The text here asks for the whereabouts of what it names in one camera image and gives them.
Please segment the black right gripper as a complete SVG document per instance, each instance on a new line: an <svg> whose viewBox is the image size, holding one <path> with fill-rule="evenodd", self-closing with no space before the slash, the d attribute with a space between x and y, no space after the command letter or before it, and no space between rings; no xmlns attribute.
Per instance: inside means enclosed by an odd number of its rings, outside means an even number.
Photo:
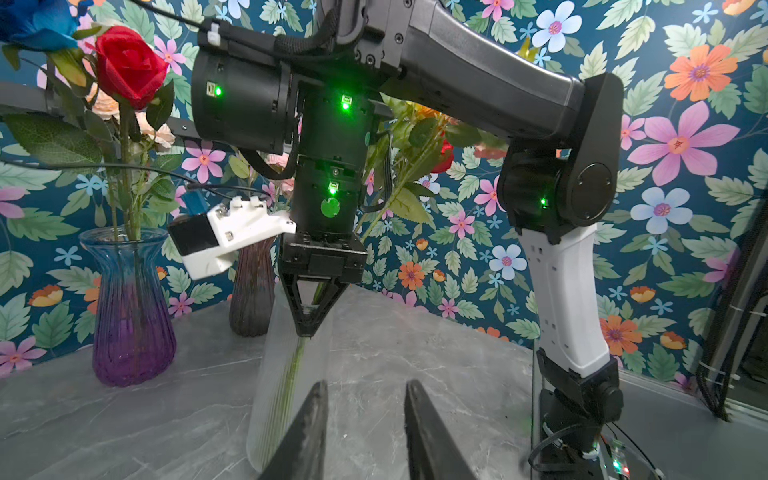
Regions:
<svg viewBox="0 0 768 480"><path fill-rule="evenodd" d="M345 282L362 280L367 253L354 233L360 193L359 171L299 158L290 209L296 232L282 236L278 257L299 337L316 334L348 288Z"/></svg>

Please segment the pink carnation top flower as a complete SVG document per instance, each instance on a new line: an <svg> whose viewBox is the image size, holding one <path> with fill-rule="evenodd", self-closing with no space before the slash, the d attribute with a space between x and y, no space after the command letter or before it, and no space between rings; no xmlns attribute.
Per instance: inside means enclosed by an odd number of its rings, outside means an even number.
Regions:
<svg viewBox="0 0 768 480"><path fill-rule="evenodd" d="M282 155L268 154L266 157L267 164L277 173L282 173L287 168L288 160L288 153L284 153ZM283 180L275 180L275 183L280 184L280 191L284 196L290 197L292 195L295 183L294 177Z"/></svg>

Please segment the red artificial rose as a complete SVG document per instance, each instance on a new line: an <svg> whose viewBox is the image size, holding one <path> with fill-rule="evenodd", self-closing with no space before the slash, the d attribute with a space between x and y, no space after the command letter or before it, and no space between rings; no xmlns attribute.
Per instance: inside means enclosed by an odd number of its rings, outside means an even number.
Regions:
<svg viewBox="0 0 768 480"><path fill-rule="evenodd" d="M17 142L41 163L66 170L101 170L107 182L112 228L131 240L142 231L149 205L175 209L168 171L154 166L168 159L141 133L136 113L145 112L156 130L166 122L175 97L165 61L141 35L125 26L95 26L75 32L78 47L42 52L52 63L49 84L63 114L10 110L3 121ZM96 83L119 104L119 121L102 120L86 96Z"/></svg>

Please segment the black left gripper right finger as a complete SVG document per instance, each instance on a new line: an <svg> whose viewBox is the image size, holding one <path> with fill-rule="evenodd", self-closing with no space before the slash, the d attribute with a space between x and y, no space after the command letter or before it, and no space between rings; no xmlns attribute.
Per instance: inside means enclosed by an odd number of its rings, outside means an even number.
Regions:
<svg viewBox="0 0 768 480"><path fill-rule="evenodd" d="M404 415L411 479L475 479L425 388L416 379L406 383Z"/></svg>

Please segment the dark smoky glass vase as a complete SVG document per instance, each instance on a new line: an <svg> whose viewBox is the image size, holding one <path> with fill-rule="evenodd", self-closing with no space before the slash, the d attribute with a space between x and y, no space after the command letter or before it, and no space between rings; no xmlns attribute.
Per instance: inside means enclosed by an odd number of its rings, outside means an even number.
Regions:
<svg viewBox="0 0 768 480"><path fill-rule="evenodd" d="M264 240L240 251L229 310L230 328L239 336L256 337L268 331L275 297L273 242Z"/></svg>

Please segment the clear glass vase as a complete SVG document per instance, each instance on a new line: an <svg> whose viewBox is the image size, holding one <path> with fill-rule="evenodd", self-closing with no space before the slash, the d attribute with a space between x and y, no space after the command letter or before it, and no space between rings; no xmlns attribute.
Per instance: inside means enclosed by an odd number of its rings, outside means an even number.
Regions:
<svg viewBox="0 0 768 480"><path fill-rule="evenodd" d="M334 317L328 315L314 336L299 336L284 289L276 288L246 435L247 459L258 474L272 459L312 386L327 378L333 323Z"/></svg>

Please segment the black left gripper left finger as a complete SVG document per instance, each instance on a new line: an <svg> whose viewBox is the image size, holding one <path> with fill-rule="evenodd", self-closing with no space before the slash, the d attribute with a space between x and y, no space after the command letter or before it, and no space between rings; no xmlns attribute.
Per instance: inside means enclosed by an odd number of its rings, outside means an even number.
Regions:
<svg viewBox="0 0 768 480"><path fill-rule="evenodd" d="M259 480L321 480L329 413L328 386L316 382Z"/></svg>

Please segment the blue artificial rose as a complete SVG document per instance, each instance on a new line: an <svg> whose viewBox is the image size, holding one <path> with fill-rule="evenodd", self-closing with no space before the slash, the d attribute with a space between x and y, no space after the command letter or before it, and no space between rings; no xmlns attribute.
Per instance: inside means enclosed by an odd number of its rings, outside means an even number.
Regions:
<svg viewBox="0 0 768 480"><path fill-rule="evenodd" d="M78 47L79 18L92 1L9 0L1 2L2 53L11 68L20 69L20 50L58 52Z"/></svg>

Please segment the purple blue glass vase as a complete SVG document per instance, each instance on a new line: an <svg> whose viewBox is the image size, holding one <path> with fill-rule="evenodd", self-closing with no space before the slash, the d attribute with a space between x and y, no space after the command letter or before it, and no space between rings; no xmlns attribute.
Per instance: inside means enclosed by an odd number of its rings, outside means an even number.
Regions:
<svg viewBox="0 0 768 480"><path fill-rule="evenodd" d="M92 367L105 385L143 383L174 360L176 337L156 269L167 237L163 229L145 228L131 240L123 227L79 236L101 273Z"/></svg>

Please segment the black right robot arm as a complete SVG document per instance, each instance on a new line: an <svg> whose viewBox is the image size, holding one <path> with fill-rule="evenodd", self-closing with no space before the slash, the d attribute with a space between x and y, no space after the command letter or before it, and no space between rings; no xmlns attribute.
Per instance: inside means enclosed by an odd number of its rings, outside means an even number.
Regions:
<svg viewBox="0 0 768 480"><path fill-rule="evenodd" d="M193 69L195 126L241 150L262 176L287 153L295 181L279 274L296 333L311 337L362 277L353 223L365 210L364 160L391 115L383 96L415 102L508 145L496 193L523 247L547 385L541 441L528 462L543 479L597 479L615 464L603 428L623 408L618 365L599 323L596 223L614 197L623 85L525 61L462 25L437 1L326 1L307 38L208 19Z"/></svg>

